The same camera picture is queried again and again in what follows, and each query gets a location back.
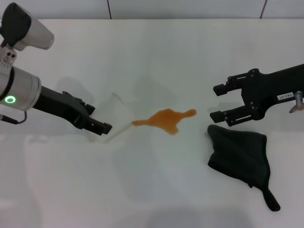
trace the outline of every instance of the dark green towel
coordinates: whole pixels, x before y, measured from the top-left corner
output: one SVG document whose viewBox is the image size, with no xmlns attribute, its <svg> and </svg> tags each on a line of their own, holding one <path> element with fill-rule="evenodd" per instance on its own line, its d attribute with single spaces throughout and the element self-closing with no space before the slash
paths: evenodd
<svg viewBox="0 0 304 228">
<path fill-rule="evenodd" d="M 267 206 L 279 211 L 280 205 L 268 189 L 270 167 L 266 157 L 266 135 L 256 132 L 239 132 L 216 125 L 208 127 L 214 153 L 208 166 L 252 188 L 260 189 Z"/>
</svg>

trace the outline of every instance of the label sticker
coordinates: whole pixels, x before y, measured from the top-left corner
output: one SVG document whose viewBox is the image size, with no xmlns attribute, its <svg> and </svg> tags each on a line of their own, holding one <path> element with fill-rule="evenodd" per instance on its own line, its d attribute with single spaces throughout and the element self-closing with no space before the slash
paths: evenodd
<svg viewBox="0 0 304 228">
<path fill-rule="evenodd" d="M 294 93 L 287 93 L 287 94 L 281 94 L 279 96 L 277 96 L 277 99 L 280 101 L 280 100 L 284 100 L 284 99 L 287 99 L 287 98 L 290 98 L 290 97 L 294 97 Z"/>
</svg>

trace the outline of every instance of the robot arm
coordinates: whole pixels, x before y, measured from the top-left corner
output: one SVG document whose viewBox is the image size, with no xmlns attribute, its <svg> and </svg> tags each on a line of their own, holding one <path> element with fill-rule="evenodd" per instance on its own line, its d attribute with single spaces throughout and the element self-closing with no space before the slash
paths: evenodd
<svg viewBox="0 0 304 228">
<path fill-rule="evenodd" d="M 242 89 L 244 106 L 217 111 L 210 114 L 215 123 L 226 121 L 229 126 L 249 120 L 261 120 L 268 108 L 273 105 L 296 100 L 296 106 L 290 110 L 303 109 L 304 64 L 268 75 L 258 69 L 248 73 L 228 77 L 226 84 L 213 88 L 217 96 L 235 89 Z"/>
<path fill-rule="evenodd" d="M 108 134 L 112 126 L 92 119 L 95 108 L 67 92 L 62 94 L 43 87 L 37 76 L 13 66 L 17 58 L 14 49 L 22 51 L 27 46 L 49 49 L 54 35 L 25 9 L 11 3 L 2 17 L 0 34 L 4 41 L 0 47 L 0 104 L 22 111 L 36 108 L 68 120 L 78 129 L 98 135 Z M 20 124 L 7 116 L 0 120 Z"/>
</svg>

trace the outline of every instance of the gray robot arm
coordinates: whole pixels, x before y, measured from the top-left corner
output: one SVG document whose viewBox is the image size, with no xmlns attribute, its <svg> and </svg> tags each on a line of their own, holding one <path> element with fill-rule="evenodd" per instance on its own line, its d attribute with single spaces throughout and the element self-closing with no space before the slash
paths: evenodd
<svg viewBox="0 0 304 228">
<path fill-rule="evenodd" d="M 67 92 L 57 93 L 43 87 L 37 76 L 13 66 L 16 50 L 27 46 L 49 49 L 54 35 L 37 19 L 16 3 L 4 11 L 0 34 L 4 40 L 0 47 L 0 104 L 25 111 L 36 108 L 68 120 L 78 129 L 86 129 L 98 135 L 108 134 L 112 126 L 90 117 L 95 108 Z M 0 115 L 0 120 L 20 124 Z"/>
</svg>

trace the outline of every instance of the green indicator light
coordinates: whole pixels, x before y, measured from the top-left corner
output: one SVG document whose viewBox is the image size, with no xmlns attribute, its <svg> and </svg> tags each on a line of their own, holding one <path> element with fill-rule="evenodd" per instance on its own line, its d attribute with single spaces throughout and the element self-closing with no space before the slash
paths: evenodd
<svg viewBox="0 0 304 228">
<path fill-rule="evenodd" d="M 16 98 L 14 96 L 7 96 L 4 100 L 6 103 L 12 104 L 15 103 Z"/>
</svg>

